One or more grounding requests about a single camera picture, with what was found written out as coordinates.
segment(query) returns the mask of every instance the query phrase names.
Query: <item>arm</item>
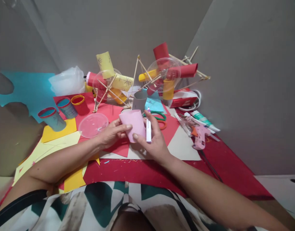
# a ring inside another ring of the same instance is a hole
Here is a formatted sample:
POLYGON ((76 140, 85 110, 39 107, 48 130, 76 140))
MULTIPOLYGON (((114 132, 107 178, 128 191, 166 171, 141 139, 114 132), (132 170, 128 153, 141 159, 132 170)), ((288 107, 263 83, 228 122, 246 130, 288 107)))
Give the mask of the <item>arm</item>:
POLYGON ((119 138, 126 137, 122 132, 131 129, 132 125, 119 125, 120 122, 117 119, 95 138, 58 150, 41 159, 17 181, 0 210, 34 190, 45 189, 51 194, 54 184, 63 176, 82 166, 99 151, 112 146, 119 138))
POLYGON ((287 230, 276 218, 225 184, 186 164, 170 154, 158 122, 145 111, 153 129, 152 143, 137 134, 134 138, 185 189, 190 198, 217 223, 234 229, 251 226, 287 230))

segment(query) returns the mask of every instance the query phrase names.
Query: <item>green scissors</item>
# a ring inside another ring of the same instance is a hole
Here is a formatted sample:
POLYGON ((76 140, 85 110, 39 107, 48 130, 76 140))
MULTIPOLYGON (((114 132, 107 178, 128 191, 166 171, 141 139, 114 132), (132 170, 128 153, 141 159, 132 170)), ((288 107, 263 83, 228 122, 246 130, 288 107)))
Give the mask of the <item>green scissors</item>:
POLYGON ((160 130, 166 129, 167 123, 165 121, 167 120, 167 117, 163 113, 158 112, 158 111, 150 111, 150 112, 151 112, 151 114, 158 114, 158 115, 160 115, 162 117, 162 118, 159 118, 159 117, 155 116, 155 118, 158 120, 158 123, 163 124, 163 126, 160 127, 160 130))
POLYGON ((162 120, 162 121, 166 121, 167 120, 167 117, 163 114, 163 113, 161 113, 161 112, 158 112, 158 111, 151 111, 151 114, 158 114, 158 115, 160 115, 162 118, 159 118, 159 117, 156 117, 155 116, 155 118, 157 119, 157 120, 162 120))

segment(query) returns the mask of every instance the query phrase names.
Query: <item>pink glue gun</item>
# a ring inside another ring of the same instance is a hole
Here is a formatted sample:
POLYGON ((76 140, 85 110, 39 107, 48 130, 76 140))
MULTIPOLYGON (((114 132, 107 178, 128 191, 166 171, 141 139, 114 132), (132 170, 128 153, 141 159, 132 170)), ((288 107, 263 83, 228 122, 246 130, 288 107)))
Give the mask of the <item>pink glue gun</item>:
POLYGON ((193 127, 192 134, 195 136, 195 143, 192 147, 195 150, 202 150, 205 148, 205 134, 210 135, 211 131, 202 124, 197 124, 197 126, 193 127))

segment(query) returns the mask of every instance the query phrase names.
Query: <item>pink paper cup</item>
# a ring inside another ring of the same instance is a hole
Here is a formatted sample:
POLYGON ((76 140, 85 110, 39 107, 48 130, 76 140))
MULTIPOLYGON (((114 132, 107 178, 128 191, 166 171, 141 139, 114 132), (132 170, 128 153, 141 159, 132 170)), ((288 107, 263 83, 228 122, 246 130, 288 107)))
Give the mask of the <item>pink paper cup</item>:
POLYGON ((144 126, 144 122, 143 122, 142 114, 140 110, 126 111, 122 114, 119 114, 119 117, 122 124, 132 125, 132 129, 126 131, 126 134, 131 143, 136 143, 134 141, 134 138, 132 137, 134 133, 141 135, 143 137, 146 137, 146 130, 145 130, 145 126, 144 126))

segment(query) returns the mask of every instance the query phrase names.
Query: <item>white marker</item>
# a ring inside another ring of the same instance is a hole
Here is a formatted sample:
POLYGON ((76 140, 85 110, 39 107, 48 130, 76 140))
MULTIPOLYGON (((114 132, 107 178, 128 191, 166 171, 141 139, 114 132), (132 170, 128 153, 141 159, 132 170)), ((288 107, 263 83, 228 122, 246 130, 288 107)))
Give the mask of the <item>white marker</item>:
POLYGON ((152 127, 151 127, 151 121, 147 118, 147 143, 152 143, 152 127))

